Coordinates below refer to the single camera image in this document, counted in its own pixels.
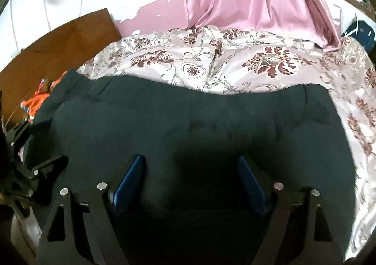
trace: orange clothing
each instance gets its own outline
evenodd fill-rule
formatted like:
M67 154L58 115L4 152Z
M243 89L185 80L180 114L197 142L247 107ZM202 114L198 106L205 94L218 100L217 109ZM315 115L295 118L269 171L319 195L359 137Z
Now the orange clothing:
M38 111L38 109L42 106L42 103L50 96L51 91L54 87L60 83L61 79L65 75L66 71L60 78L49 86L48 79L42 79L41 83L39 84L38 90L35 91L34 96L26 101L21 102L21 108L25 110L29 114L29 121L32 121Z

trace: white wall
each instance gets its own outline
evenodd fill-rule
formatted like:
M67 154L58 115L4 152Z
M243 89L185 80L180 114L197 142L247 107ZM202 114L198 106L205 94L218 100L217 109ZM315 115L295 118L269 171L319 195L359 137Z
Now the white wall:
M358 16L359 20L364 20L369 26L373 28L376 32L376 22L369 18L365 13L357 9L355 6L344 0L326 0L328 4L330 14L333 18L339 18L339 8L334 5L338 5L342 9L342 27L341 34L347 30L350 24L353 22L355 15Z

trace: wooden headboard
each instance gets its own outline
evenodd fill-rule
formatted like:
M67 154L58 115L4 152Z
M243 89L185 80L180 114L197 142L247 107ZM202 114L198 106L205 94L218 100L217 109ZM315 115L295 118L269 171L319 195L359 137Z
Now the wooden headboard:
M26 116L20 102L33 96L43 78L59 78L120 39L110 14L102 9L56 28L23 50L0 72L6 127Z

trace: floral bedspread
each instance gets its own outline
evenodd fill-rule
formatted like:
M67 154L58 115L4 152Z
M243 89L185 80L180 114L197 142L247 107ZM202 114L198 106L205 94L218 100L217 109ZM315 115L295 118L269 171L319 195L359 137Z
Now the floral bedspread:
M312 42L205 26L133 35L111 43L78 72L89 79L135 75L217 94L271 92L321 84L341 117L356 174L356 216L346 258L358 253L376 223L376 72L353 38L337 52Z

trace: silver screw head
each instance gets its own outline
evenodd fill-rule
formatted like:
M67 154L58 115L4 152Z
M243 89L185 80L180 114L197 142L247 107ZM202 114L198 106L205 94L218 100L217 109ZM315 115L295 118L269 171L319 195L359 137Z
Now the silver screw head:
M107 184L105 182L100 182L97 184L97 189L98 190L104 190L107 187Z
M319 195L320 195L320 192L319 192L318 190L316 190L316 189L313 189L313 190L311 190L311 194L312 194L313 196L319 196Z
M60 195L61 196L67 195L68 192L69 192L69 190L65 187L65 188L63 188L63 189L60 190Z
M284 185L281 182L276 182L273 186L276 190L282 190L284 188Z

